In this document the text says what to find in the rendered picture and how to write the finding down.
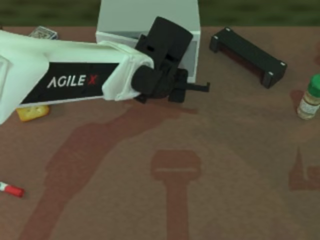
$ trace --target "brown tabletop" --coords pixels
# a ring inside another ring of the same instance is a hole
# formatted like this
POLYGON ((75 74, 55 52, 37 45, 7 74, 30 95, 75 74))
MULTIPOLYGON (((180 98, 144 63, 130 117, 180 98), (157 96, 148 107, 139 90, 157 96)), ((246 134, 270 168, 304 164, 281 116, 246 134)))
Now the brown tabletop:
MULTIPOLYGON (((28 34, 33 27, 7 27, 28 34)), ((54 27, 95 41, 90 27, 54 27)), ((295 106, 319 72, 320 28, 234 27, 288 64, 271 89, 202 29, 198 82, 182 106, 163 100, 55 105, 0 126, 1 240, 318 240, 320 114, 295 106)))

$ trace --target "yellow sponge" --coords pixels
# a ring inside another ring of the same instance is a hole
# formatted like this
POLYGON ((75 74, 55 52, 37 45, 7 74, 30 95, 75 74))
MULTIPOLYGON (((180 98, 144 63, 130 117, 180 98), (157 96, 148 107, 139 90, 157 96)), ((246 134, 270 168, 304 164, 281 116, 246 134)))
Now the yellow sponge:
POLYGON ((18 113, 18 116, 22 122, 28 122, 48 115, 50 112, 50 107, 47 105, 21 107, 17 108, 16 112, 18 113))

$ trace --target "black rectangular object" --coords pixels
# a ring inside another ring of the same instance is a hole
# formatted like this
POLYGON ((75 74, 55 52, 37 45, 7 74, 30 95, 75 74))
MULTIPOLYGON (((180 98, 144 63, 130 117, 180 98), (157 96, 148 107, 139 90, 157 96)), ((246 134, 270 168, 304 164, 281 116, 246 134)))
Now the black rectangular object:
POLYGON ((102 97, 102 86, 118 63, 50 62, 21 104, 102 97))
POLYGON ((263 72, 261 84, 269 89, 285 75, 287 64, 263 51, 250 41, 225 27, 211 37, 210 49, 217 53, 226 48, 263 72))

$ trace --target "red letter x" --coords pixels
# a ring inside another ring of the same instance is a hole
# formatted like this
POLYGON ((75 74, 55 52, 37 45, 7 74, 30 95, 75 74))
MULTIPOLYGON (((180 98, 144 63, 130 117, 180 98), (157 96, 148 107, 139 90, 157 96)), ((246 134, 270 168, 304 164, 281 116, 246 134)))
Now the red letter x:
POLYGON ((95 85, 97 77, 98 75, 90 75, 90 81, 88 82, 88 85, 95 85))

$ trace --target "green background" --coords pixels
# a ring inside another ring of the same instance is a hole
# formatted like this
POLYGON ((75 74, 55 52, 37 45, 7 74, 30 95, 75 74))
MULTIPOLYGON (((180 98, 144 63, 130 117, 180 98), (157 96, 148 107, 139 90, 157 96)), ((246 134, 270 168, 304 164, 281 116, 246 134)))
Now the green background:
MULTIPOLYGON (((96 26, 100 8, 100 0, 0 2, 5 26, 96 26)), ((199 8, 203 26, 320 25, 320 0, 199 0, 199 8)))

